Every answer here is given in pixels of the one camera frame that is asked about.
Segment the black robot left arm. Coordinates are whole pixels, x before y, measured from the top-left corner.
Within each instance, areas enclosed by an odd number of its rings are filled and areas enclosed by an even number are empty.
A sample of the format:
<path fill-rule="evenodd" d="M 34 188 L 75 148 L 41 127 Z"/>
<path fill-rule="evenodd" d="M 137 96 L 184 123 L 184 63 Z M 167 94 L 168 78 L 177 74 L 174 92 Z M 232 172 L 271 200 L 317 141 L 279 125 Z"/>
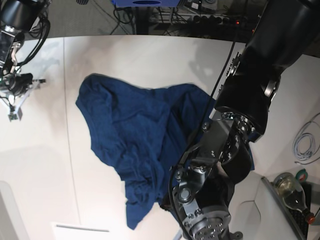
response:
<path fill-rule="evenodd" d="M 317 0 L 269 0 L 244 50 L 215 86 L 209 121 L 202 119 L 173 167 L 170 206 L 188 240 L 240 240 L 229 230 L 236 184 L 252 169 L 250 143 L 266 132 L 270 105 L 282 73 L 320 31 Z"/>

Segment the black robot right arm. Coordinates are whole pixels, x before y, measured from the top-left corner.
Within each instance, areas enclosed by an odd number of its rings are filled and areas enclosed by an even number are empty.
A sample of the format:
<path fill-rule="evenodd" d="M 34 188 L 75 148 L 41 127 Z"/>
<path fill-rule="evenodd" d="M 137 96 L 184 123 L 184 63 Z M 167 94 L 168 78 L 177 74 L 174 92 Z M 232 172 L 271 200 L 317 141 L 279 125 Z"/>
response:
<path fill-rule="evenodd" d="M 22 73 L 21 69 L 48 38 L 50 4 L 50 0 L 6 0 L 0 4 L 0 102 L 10 121 L 21 120 L 23 103 L 46 82 L 35 79 L 31 73 Z M 38 42 L 24 60 L 18 61 L 16 54 L 23 47 L 26 35 Z"/>

